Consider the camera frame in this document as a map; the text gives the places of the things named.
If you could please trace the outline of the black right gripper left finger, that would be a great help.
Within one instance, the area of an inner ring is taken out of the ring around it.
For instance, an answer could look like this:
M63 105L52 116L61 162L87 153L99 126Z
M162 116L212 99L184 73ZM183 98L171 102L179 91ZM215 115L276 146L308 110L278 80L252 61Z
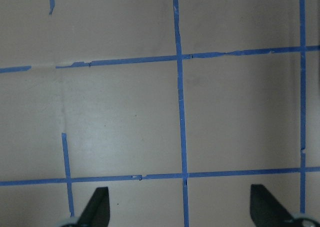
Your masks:
M95 189L89 202L80 215L78 227L107 227L110 222L110 197L108 187Z

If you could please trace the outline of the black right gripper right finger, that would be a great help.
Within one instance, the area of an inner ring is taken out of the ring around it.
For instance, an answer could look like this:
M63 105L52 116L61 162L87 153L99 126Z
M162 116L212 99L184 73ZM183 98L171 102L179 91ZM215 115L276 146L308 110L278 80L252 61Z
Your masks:
M291 227L293 216L263 184L250 186L250 217L256 227Z

